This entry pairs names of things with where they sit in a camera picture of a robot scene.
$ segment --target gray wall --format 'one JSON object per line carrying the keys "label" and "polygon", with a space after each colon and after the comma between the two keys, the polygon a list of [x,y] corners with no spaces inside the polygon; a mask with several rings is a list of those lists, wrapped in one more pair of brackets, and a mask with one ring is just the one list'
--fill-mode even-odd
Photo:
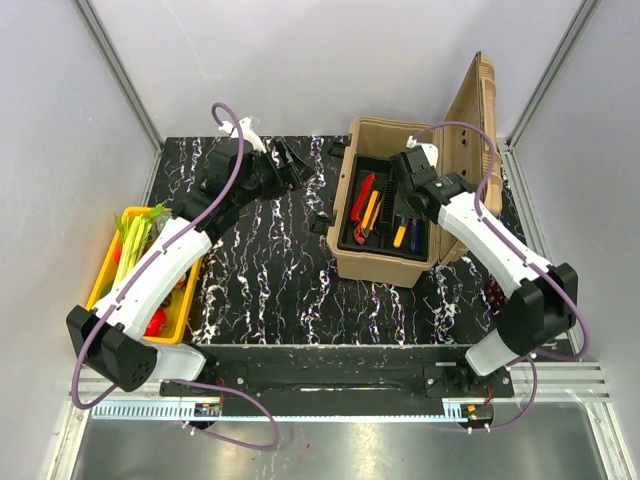
{"label": "gray wall", "polygon": [[0,477],[38,478],[83,304],[153,163],[72,2],[0,2]]}
{"label": "gray wall", "polygon": [[640,459],[640,2],[602,2],[516,146],[553,260],[578,270],[636,463]]}
{"label": "gray wall", "polygon": [[270,135],[442,120],[477,50],[496,67],[504,136],[580,0],[92,3],[162,136],[216,133],[216,100]]}

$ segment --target toolbox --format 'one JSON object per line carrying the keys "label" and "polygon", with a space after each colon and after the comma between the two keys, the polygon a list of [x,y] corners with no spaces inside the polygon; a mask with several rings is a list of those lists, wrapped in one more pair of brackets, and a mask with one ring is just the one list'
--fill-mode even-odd
{"label": "toolbox", "polygon": [[[446,120],[458,120],[482,128],[495,142],[495,71],[491,62],[482,52],[476,53],[471,66],[456,95]],[[349,129],[350,144],[344,152],[340,179],[333,205],[333,226],[327,232],[327,244],[336,257],[338,275],[352,280],[368,280],[411,288],[422,272],[436,265],[446,265],[456,261],[467,252],[460,240],[440,226],[421,221],[407,226],[407,232],[400,247],[393,241],[402,221],[401,216],[392,215],[391,233],[383,220],[384,204],[375,216],[364,243],[358,242],[357,215],[364,218],[369,205],[365,199],[360,211],[358,200],[365,180],[375,174],[375,186],[380,196],[384,196],[385,185],[392,172],[389,157],[406,150],[407,139],[428,124],[407,123],[395,120],[362,117],[352,122]],[[432,143],[438,147],[439,157],[436,170],[439,175],[457,172],[472,186],[477,188],[489,168],[491,150],[478,134],[463,127],[450,126],[426,133],[419,139],[421,143]],[[395,199],[394,208],[401,207]],[[485,206],[494,215],[502,210],[501,161],[497,159],[487,185]],[[378,206],[373,202],[375,213]],[[420,238],[419,246],[412,248],[411,234]]]}

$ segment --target black and white marble surface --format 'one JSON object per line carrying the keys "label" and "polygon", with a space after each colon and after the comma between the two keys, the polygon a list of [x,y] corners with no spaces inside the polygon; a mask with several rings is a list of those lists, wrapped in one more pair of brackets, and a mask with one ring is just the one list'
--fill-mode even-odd
{"label": "black and white marble surface", "polygon": [[[191,308],[205,344],[475,343],[495,325],[487,270],[473,255],[425,272],[412,289],[338,277],[313,212],[330,213],[340,160],[334,137],[287,137],[317,174],[305,188],[252,204],[203,261]],[[149,204],[170,204],[205,178],[218,138],[169,138]],[[524,239],[504,176],[502,222]]]}

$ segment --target red pepper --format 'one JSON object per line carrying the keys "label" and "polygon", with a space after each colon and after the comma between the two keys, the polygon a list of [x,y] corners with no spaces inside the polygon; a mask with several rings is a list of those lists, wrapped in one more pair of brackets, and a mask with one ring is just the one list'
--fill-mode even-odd
{"label": "red pepper", "polygon": [[122,245],[116,248],[116,251],[113,252],[113,259],[116,261],[117,265],[120,265],[120,257],[122,256]]}
{"label": "red pepper", "polygon": [[149,320],[149,325],[147,325],[147,329],[144,332],[145,337],[157,337],[164,330],[165,325],[167,324],[167,314],[164,313],[164,310],[159,308],[156,310],[151,316],[151,320]]}

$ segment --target yellow plastic basket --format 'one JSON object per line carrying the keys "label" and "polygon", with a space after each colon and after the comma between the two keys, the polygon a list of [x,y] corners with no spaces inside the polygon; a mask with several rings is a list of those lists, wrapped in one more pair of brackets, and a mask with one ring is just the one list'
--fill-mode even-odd
{"label": "yellow plastic basket", "polygon": [[[149,213],[151,208],[149,207],[129,207],[122,214],[122,221],[125,222],[127,218],[131,222],[134,217]],[[113,255],[116,249],[122,245],[122,238],[120,233],[116,229],[116,233],[113,235],[111,245],[107,256],[102,262],[98,279],[96,280],[91,295],[87,301],[87,310],[91,310],[98,300],[100,300],[100,294],[109,283],[113,282],[116,276],[116,270],[118,265],[113,259]],[[177,344],[182,342],[184,336],[184,330],[187,327],[187,321],[189,320],[189,309],[191,308],[191,302],[193,300],[193,293],[196,289],[196,282],[198,280],[198,273],[200,273],[200,266],[202,265],[202,258],[199,258],[191,267],[189,272],[189,279],[187,284],[182,288],[176,288],[173,290],[171,305],[165,308],[164,311],[167,314],[167,324],[159,337],[144,337],[150,342],[156,343],[169,343]]]}

